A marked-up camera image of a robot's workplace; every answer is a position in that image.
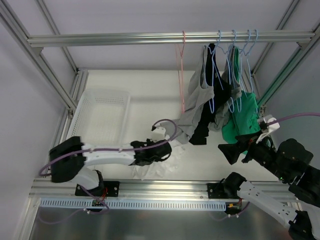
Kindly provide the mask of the pink wire hanger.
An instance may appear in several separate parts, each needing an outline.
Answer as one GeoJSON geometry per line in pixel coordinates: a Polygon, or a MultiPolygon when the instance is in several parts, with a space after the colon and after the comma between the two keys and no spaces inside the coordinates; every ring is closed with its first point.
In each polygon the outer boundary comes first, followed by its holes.
{"type": "Polygon", "coordinates": [[[177,65],[177,76],[179,84],[180,108],[181,113],[185,112],[185,97],[184,97],[184,49],[186,44],[186,33],[182,31],[183,40],[182,46],[175,44],[175,59],[177,65]]]}

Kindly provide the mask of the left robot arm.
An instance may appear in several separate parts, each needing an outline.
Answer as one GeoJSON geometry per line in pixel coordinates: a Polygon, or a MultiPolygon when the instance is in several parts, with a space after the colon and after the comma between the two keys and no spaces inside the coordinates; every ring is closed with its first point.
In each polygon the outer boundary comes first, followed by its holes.
{"type": "Polygon", "coordinates": [[[159,141],[132,141],[124,147],[98,147],[82,142],[73,136],[49,151],[50,176],[53,183],[76,184],[76,196],[107,196],[110,186],[105,186],[100,170],[89,169],[95,165],[148,166],[166,161],[172,153],[170,143],[159,141]]]}

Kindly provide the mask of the white tank top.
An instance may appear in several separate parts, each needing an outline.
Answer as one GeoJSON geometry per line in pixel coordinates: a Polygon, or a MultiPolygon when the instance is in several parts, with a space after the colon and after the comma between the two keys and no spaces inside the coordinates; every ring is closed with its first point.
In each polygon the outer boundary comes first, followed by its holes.
{"type": "Polygon", "coordinates": [[[175,173],[180,167],[182,156],[185,152],[184,146],[177,140],[169,142],[172,152],[164,161],[154,162],[145,166],[134,166],[132,168],[132,177],[134,180],[161,180],[167,179],[172,173],[175,173]]]}

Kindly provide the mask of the blue hanger of grey top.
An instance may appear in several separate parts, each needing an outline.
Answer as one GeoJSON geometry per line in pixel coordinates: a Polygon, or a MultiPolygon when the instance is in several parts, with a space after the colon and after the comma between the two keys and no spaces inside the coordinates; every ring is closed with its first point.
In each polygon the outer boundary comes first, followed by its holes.
{"type": "Polygon", "coordinates": [[[216,63],[216,50],[221,41],[221,32],[219,31],[219,38],[216,43],[209,43],[205,47],[205,66],[204,66],[204,79],[205,88],[212,90],[209,100],[206,105],[211,114],[215,113],[219,106],[222,104],[221,94],[224,87],[221,82],[219,69],[216,63]]]}

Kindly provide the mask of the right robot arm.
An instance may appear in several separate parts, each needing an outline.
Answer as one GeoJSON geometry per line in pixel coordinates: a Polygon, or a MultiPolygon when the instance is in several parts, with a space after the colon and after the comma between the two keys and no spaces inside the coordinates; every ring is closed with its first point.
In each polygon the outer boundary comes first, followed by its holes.
{"type": "Polygon", "coordinates": [[[293,240],[320,238],[320,171],[310,165],[314,155],[297,140],[289,138],[275,147],[270,137],[258,140],[258,134],[236,137],[236,143],[219,144],[227,161],[235,164],[246,152],[242,163],[256,161],[283,184],[301,202],[294,210],[264,193],[239,173],[232,172],[222,183],[228,198],[239,197],[260,208],[288,230],[293,240]]]}

